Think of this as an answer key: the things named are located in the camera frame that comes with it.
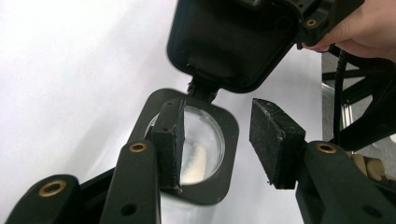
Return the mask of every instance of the gray floor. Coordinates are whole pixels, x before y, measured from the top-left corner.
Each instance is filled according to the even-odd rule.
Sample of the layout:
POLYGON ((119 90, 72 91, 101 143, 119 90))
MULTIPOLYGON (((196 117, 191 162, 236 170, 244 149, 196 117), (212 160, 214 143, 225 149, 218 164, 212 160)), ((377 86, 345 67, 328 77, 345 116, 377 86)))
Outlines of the gray floor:
MULTIPOLYGON (((335 71, 337 66, 337 58, 330 53, 324 53, 322 56, 322 71, 335 71)), ((347 69, 354 69, 353 66, 348 66, 347 69)), ((356 83, 358 78, 346 78, 344 80, 344 89, 356 83)), ((323 140, 332 139, 332 118, 333 118, 333 82, 325 82, 323 85, 323 140)), ((368 104, 371 102, 371 97, 363 99, 350 107, 351 119, 358 119, 368 104)), ((379 158, 385 165, 386 173, 396 176, 396 144, 390 137, 384 138, 372 145, 365 147, 358 151, 364 156, 379 158)))

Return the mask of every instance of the human skin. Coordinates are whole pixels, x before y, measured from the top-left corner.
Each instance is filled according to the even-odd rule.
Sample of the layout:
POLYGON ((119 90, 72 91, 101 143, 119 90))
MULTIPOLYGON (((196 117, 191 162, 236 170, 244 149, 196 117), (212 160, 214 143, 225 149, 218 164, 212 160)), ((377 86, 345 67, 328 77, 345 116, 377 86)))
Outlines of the human skin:
POLYGON ((331 44, 362 58, 384 58, 396 63, 396 0, 365 0, 315 46, 326 51, 331 44))

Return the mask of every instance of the white surface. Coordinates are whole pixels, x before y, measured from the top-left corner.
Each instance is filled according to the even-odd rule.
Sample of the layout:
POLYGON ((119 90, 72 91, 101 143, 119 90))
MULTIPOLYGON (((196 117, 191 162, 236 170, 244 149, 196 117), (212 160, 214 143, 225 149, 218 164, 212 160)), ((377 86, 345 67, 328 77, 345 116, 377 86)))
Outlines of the white surface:
MULTIPOLYGON (((176 1, 0 1, 0 223, 38 180, 80 183, 115 165, 147 97, 187 89, 167 60, 176 1)), ((275 190, 248 142, 251 98, 273 101, 321 139, 319 55, 293 49, 250 94, 215 105, 240 127, 229 194, 200 207, 163 196, 163 223, 299 223, 293 191, 275 190)))

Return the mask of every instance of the brass insert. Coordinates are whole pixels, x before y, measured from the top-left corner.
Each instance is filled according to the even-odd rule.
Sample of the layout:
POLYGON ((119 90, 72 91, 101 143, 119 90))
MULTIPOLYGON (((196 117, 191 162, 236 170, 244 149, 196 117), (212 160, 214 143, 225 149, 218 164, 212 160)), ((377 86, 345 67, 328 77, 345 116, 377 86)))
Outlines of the brass insert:
POLYGON ((38 196, 46 198, 58 194, 66 187, 66 181, 62 179, 52 180, 44 185, 39 191, 38 196))
POLYGON ((316 25, 317 24, 317 21, 316 20, 308 20, 307 22, 306 22, 306 25, 307 26, 314 26, 314 25, 316 25))
POLYGON ((322 151, 324 153, 329 153, 329 154, 333 154, 337 151, 337 149, 335 149, 333 146, 326 145, 326 144, 317 144, 317 149, 319 151, 322 151))
POLYGON ((147 148, 148 146, 144 143, 135 143, 129 147, 129 150, 131 150, 132 152, 142 152, 147 148))

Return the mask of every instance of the black cable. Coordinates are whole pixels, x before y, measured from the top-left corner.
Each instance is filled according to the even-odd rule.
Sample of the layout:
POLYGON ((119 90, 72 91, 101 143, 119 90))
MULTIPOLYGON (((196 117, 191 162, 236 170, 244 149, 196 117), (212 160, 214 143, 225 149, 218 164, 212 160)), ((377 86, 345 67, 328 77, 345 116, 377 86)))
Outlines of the black cable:
POLYGON ((342 110, 342 93, 344 85, 344 73, 347 68, 348 53, 341 50, 338 58, 337 71, 335 72, 334 84, 334 119, 332 121, 332 135, 333 142, 340 146, 340 123, 341 123, 341 110, 342 110))

